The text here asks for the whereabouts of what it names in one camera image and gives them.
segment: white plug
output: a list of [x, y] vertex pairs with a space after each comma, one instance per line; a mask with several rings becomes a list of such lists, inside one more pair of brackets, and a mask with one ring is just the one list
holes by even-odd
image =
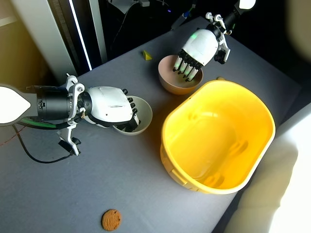
[[150, 6], [149, 0], [139, 0], [139, 3], [142, 7]]

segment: white cable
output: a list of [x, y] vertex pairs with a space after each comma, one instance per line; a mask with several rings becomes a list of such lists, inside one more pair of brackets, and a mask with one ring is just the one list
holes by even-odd
[[73, 14], [74, 22], [75, 22], [77, 30], [78, 30], [78, 34], [79, 34], [80, 41], [81, 41], [81, 44], [82, 44], [82, 47], [83, 47], [83, 51], [84, 51], [84, 54], [86, 56], [86, 61], [87, 61], [87, 64], [88, 64], [88, 68], [89, 68], [89, 70], [92, 70], [92, 66], [91, 66], [91, 63], [90, 63], [89, 58], [88, 58], [88, 54], [87, 54], [87, 51], [86, 51], [86, 46], [84, 44], [84, 40], [83, 40], [83, 37], [82, 37], [82, 33], [81, 33], [81, 30], [80, 30], [80, 26], [79, 26], [79, 22], [78, 22], [78, 19], [77, 19], [76, 12], [75, 12], [74, 7], [73, 7], [72, 0], [69, 0], [69, 4], [70, 4], [71, 11], [72, 11], [72, 14]]
[[156, 1], [159, 1], [159, 2], [161, 2], [162, 4], [165, 4], [165, 5], [167, 5], [168, 7], [170, 7], [164, 0], [156, 0]]
[[135, 2], [133, 2], [133, 3], [130, 5], [130, 7], [128, 8], [128, 10], [126, 11], [125, 16], [124, 16], [124, 19], [123, 19], [123, 22], [122, 22], [122, 24], [121, 24], [121, 26], [120, 26], [120, 29], [118, 30], [118, 32], [117, 32], [117, 34], [116, 34], [115, 38], [113, 39], [113, 41], [112, 41], [112, 44], [111, 44], [111, 45], [113, 45], [113, 44], [115, 43], [115, 40], [116, 40], [116, 38], [117, 38], [117, 36], [118, 36], [119, 32], [121, 31], [121, 28], [122, 28], [122, 26], [123, 26], [124, 22], [125, 22], [125, 18], [126, 18], [126, 16], [127, 16], [127, 13], [130, 11], [131, 7], [132, 7], [133, 5], [135, 5], [136, 3], [138, 3], [138, 2], [139, 2], [139, 1], [135, 1]]

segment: red wire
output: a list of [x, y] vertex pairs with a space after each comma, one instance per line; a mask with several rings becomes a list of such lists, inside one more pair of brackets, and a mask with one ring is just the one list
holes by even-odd
[[3, 145], [5, 145], [5, 144], [8, 143], [9, 141], [11, 141], [13, 138], [15, 138], [20, 132], [22, 132], [22, 130], [23, 130], [25, 127], [26, 127], [26, 126], [24, 126], [23, 128], [21, 128], [21, 130], [18, 131], [18, 133], [15, 134], [13, 137], [11, 137], [9, 140], [7, 140], [7, 141], [1, 143], [1, 144], [0, 144], [0, 147], [2, 147]]

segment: cookie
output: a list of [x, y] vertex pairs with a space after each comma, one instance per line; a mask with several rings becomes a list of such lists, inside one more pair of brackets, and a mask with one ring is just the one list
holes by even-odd
[[121, 213], [118, 210], [108, 210], [102, 218], [102, 226], [106, 231], [113, 231], [121, 224]]

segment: yellow plastic bin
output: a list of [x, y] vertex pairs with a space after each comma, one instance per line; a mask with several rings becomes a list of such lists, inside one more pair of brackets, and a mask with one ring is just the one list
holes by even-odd
[[254, 93], [210, 81], [166, 118], [161, 160], [189, 190], [234, 193], [249, 181], [275, 131], [271, 113]]

